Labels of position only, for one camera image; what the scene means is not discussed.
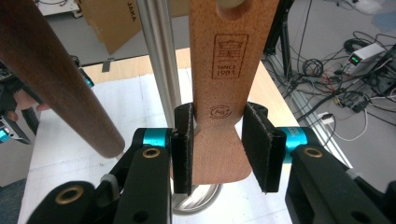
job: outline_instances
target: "wooden handle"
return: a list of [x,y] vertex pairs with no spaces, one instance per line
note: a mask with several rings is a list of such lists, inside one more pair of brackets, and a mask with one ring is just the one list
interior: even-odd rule
[[234,182],[250,165],[234,129],[247,103],[277,0],[223,7],[190,0],[194,114],[193,184]]
[[0,61],[104,157],[124,141],[32,0],[0,1]]

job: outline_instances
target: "cardboard box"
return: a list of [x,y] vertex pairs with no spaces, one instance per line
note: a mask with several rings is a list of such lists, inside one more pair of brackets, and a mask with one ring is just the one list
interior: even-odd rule
[[[99,41],[113,54],[141,30],[135,0],[76,0]],[[172,17],[188,14],[187,0],[169,0]]]

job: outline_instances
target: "metal pole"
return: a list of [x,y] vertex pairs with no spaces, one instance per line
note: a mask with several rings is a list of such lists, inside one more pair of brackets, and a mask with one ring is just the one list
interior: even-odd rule
[[163,113],[168,127],[174,127],[174,109],[181,105],[181,97],[168,1],[137,0],[136,3]]

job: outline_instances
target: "circular metal base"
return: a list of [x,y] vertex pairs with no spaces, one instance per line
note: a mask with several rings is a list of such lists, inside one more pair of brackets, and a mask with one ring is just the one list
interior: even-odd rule
[[221,185],[193,185],[192,194],[172,194],[172,211],[179,216],[190,216],[204,211],[219,196]]

